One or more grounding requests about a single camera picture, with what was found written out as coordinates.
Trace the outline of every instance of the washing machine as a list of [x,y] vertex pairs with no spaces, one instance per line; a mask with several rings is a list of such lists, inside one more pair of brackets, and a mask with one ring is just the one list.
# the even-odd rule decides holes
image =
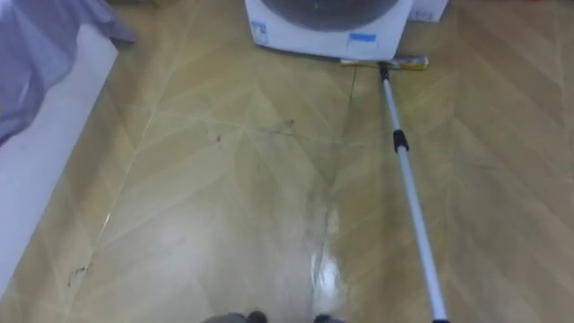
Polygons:
[[245,0],[265,47],[349,60],[392,58],[413,0]]

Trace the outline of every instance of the metal pole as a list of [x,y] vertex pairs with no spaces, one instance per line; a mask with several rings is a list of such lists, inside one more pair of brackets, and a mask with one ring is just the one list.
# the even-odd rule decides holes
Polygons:
[[395,100],[393,99],[393,92],[388,78],[387,67],[384,64],[381,64],[379,66],[379,71],[385,96],[387,97],[388,113],[391,117],[391,123],[394,130],[393,138],[395,140],[395,150],[398,154],[401,171],[403,173],[404,188],[406,189],[406,196],[411,210],[411,219],[413,220],[414,234],[419,249],[419,255],[421,257],[424,282],[427,287],[427,295],[429,297],[433,322],[447,323],[447,312],[442,299],[439,276],[437,275],[437,269],[434,264],[431,244],[429,243],[429,237],[424,224],[424,217],[422,216],[421,203],[419,202],[416,186],[414,185],[413,172],[411,170],[411,164],[407,153],[409,146],[403,130],[401,130],[401,124],[398,118],[398,113],[396,112]]

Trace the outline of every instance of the white bed frame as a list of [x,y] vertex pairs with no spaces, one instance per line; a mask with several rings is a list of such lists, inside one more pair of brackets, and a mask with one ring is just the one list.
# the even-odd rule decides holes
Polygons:
[[90,25],[70,74],[50,89],[33,124],[0,147],[0,297],[90,115],[117,50]]

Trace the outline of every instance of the tiled floor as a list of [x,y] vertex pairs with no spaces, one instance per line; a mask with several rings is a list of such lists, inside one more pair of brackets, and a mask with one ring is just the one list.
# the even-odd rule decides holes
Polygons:
[[[378,72],[252,44],[242,1],[117,4],[124,48],[2,323],[428,322]],[[574,3],[453,0],[392,74],[453,322],[574,316]]]

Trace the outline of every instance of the cardboard box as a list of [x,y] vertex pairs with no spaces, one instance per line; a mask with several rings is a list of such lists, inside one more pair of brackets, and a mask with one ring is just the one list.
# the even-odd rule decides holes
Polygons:
[[417,22],[439,22],[448,0],[413,0],[409,20]]

